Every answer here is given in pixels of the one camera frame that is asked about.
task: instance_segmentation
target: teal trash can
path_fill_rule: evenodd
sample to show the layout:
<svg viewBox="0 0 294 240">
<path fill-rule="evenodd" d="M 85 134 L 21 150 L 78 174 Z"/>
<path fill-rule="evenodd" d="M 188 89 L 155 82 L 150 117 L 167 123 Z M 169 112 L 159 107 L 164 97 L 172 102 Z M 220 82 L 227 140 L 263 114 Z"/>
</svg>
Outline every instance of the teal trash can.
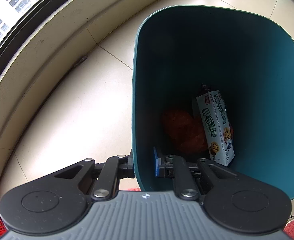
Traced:
<svg viewBox="0 0 294 240">
<path fill-rule="evenodd" d="M 191 105 L 207 84 L 221 91 L 234 129 L 230 168 L 294 198 L 294 41 L 273 21 L 206 6 L 149 16 L 136 38 L 132 141 L 143 190 L 172 189 L 155 177 L 154 147 L 168 153 L 160 116 Z"/>
</svg>

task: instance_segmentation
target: white snack package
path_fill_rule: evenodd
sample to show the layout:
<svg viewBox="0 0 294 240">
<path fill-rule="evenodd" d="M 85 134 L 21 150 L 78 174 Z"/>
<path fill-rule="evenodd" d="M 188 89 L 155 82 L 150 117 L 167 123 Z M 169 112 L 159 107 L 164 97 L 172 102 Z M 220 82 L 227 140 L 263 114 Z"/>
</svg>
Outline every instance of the white snack package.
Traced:
<svg viewBox="0 0 294 240">
<path fill-rule="evenodd" d="M 196 98 L 203 122 L 210 158 L 227 166 L 234 158 L 231 130 L 225 102 L 219 90 Z"/>
</svg>

